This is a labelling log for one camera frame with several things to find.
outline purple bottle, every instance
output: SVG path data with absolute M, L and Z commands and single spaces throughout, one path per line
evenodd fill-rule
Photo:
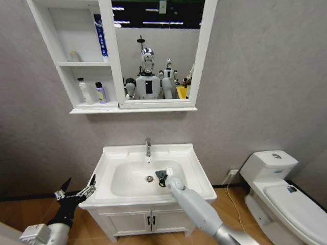
M 99 96 L 99 102 L 101 104 L 107 103 L 106 93 L 104 91 L 104 88 L 102 87 L 102 83 L 100 82 L 96 83 L 96 90 Z

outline toilet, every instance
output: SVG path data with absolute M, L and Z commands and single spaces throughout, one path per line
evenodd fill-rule
M 241 168 L 245 203 L 275 245 L 327 245 L 327 214 L 284 178 L 298 163 L 284 151 L 253 153 Z

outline wooden floor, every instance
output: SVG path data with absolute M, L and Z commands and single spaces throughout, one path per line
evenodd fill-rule
M 213 207 L 218 212 L 223 222 L 241 230 L 238 215 L 234 205 L 224 188 L 215 189 L 217 200 L 213 202 Z M 259 244 L 272 244 L 261 231 L 249 210 L 244 203 L 245 192 L 241 187 L 229 189 L 229 193 L 236 203 L 241 214 L 241 221 L 248 234 L 250 234 Z M 23 231 L 29 225 L 47 223 L 56 213 L 58 204 L 54 199 L 34 199 L 24 201 L 0 202 L 0 222 L 13 228 Z M 98 224 L 92 219 L 87 211 L 76 209 L 74 225 L 69 232 L 70 245 L 107 245 L 112 244 Z M 185 237 L 184 233 L 161 233 L 153 235 L 139 235 L 120 237 L 119 244 L 132 245 L 186 245 L 186 244 L 216 244 L 214 239 L 204 234 L 199 229 L 195 229 L 190 237 Z

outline toilet seat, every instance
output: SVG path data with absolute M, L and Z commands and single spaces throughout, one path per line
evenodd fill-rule
M 270 186 L 264 193 L 275 207 L 303 234 L 327 244 L 327 213 L 292 185 Z

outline white sink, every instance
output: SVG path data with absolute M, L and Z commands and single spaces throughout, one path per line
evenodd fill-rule
M 104 147 L 94 171 L 97 190 L 80 207 L 176 202 L 166 187 L 159 186 L 155 174 L 166 168 L 206 200 L 217 198 L 192 144 L 152 145 L 151 154 L 146 157 L 145 145 Z M 147 176 L 154 180 L 147 182 Z
M 144 161 L 124 162 L 113 173 L 111 192 L 121 197 L 149 197 L 168 194 L 169 190 L 159 186 L 155 172 L 172 168 L 174 175 L 184 182 L 185 175 L 181 165 L 173 160 L 157 160 L 150 163 Z M 146 177 L 152 176 L 153 182 L 146 182 Z

